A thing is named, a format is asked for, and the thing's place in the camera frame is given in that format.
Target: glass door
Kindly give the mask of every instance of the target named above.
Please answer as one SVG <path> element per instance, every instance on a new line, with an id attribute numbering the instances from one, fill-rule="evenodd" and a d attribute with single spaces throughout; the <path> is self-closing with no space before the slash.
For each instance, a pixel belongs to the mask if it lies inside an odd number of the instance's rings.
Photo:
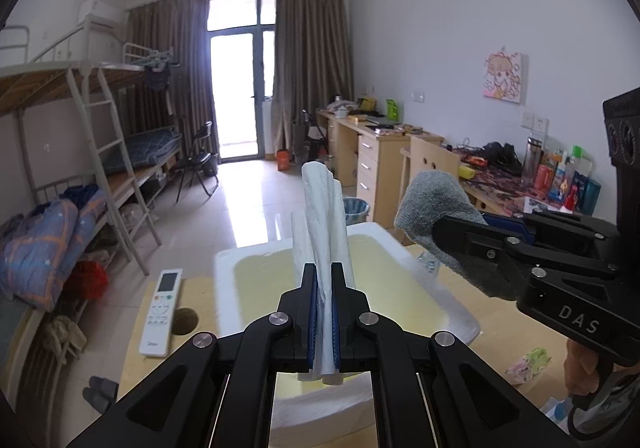
<path id="1" fill-rule="evenodd" d="M 211 81 L 222 162 L 264 157 L 262 104 L 273 95 L 275 0 L 212 0 Z"/>

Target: folded white towel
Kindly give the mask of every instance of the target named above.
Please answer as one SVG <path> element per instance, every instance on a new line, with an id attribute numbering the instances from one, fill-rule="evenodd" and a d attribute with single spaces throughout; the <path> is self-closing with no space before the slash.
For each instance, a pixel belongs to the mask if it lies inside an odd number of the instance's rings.
<path id="1" fill-rule="evenodd" d="M 347 287 L 355 288 L 353 268 L 347 240 L 347 225 L 340 181 L 317 161 L 302 167 L 305 190 L 305 210 L 293 212 L 293 261 L 302 282 L 305 263 L 316 265 L 318 299 L 316 321 L 316 352 L 313 369 L 301 379 L 319 379 L 327 384 L 339 384 L 342 377 L 334 364 L 332 332 L 331 264 L 341 262 Z"/>

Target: remote control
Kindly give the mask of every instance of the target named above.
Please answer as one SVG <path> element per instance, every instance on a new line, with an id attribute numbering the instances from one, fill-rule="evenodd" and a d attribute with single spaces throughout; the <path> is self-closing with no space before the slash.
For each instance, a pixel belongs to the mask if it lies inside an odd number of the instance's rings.
<path id="1" fill-rule="evenodd" d="M 145 328 L 138 349 L 140 354 L 158 358 L 167 355 L 181 278 L 181 269 L 166 269 L 160 273 L 149 311 L 146 313 Z"/>

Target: blue trash bag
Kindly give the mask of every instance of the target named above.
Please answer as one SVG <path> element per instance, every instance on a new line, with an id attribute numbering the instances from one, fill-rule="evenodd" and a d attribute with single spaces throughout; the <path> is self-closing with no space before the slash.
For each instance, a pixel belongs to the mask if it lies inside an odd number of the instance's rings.
<path id="1" fill-rule="evenodd" d="M 367 215 L 369 215 L 370 210 L 369 203 L 357 197 L 343 197 L 342 200 L 344 202 L 344 214 L 347 226 L 367 220 Z"/>

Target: yellowish water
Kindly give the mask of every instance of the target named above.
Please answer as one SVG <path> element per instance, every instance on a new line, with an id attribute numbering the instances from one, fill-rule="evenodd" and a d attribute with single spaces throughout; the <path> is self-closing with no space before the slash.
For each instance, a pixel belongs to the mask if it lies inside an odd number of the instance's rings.
<path id="1" fill-rule="evenodd" d="M 375 238 L 351 235 L 349 249 L 356 288 L 367 295 L 373 311 L 405 331 L 425 336 L 447 324 L 446 313 Z M 280 295 L 296 287 L 291 250 L 249 256 L 234 271 L 243 327 L 273 312 Z M 320 381 L 301 382 L 295 374 L 278 374 L 276 396 L 298 396 L 323 387 Z"/>

